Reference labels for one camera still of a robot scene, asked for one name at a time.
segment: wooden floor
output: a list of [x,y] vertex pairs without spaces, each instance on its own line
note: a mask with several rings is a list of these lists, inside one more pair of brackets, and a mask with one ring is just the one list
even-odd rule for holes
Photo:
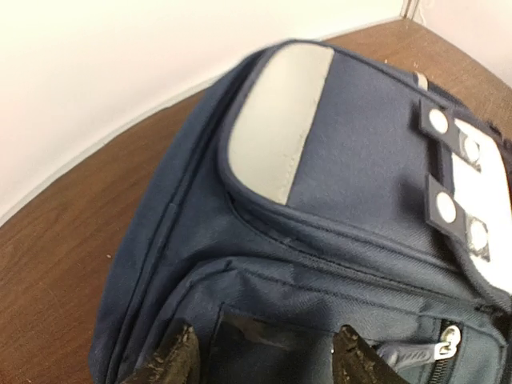
[[[420,71],[512,137],[512,90],[411,22],[330,40]],[[201,95],[163,110],[62,176],[0,228],[0,383],[88,383],[112,257],[159,159]]]

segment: navy blue backpack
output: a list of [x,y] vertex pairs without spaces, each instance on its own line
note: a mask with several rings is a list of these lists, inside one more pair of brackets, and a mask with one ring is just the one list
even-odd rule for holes
[[128,379],[186,324],[209,384],[331,383],[345,325],[406,382],[511,384],[509,148],[421,74],[317,42],[252,54],[138,208],[94,382]]

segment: gray zipper pull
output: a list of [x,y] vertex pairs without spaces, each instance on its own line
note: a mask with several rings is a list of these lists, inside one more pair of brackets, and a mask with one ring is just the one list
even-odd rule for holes
[[460,329],[448,326],[435,344],[387,343],[377,349],[377,354],[394,370],[403,370],[452,358],[460,342]]

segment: navy blue fabric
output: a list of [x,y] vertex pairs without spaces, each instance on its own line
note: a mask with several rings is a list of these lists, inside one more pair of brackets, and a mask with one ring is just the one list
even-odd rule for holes
[[[204,371],[226,361],[210,355],[212,342],[230,334],[224,314],[317,335],[300,354],[314,368],[288,375],[293,382],[330,382],[330,335],[343,324],[373,345],[430,343],[443,320],[463,328],[450,383],[496,382],[507,342],[495,320],[507,308],[474,288],[422,218],[430,144],[414,129],[415,111],[422,97],[454,101],[420,90],[412,74],[337,50],[290,200],[280,206],[245,188],[226,158],[233,121],[280,47],[212,86],[157,169],[102,297],[94,382],[130,375],[177,319],[194,327]],[[266,350],[238,347],[247,359],[209,370],[209,382],[239,377]],[[282,359],[269,350],[262,364],[286,372]],[[431,369],[399,373],[419,384]],[[258,374],[254,380],[273,380]],[[274,382],[284,381],[276,374]]]

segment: white snap button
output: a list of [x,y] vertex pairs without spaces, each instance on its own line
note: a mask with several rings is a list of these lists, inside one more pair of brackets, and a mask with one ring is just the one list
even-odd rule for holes
[[478,144],[471,138],[464,140],[464,151],[471,162],[476,162],[480,158],[480,148],[478,148]]
[[448,131],[448,120],[446,120],[445,114],[440,110],[430,110],[429,120],[430,124],[440,134],[445,134]]
[[471,245],[476,250],[482,250],[488,242],[487,238],[487,230],[484,225],[475,220],[471,223],[470,226],[470,235],[471,235]]
[[454,222],[457,217],[457,209],[454,201],[448,194],[440,192],[436,197],[439,214],[445,222]]

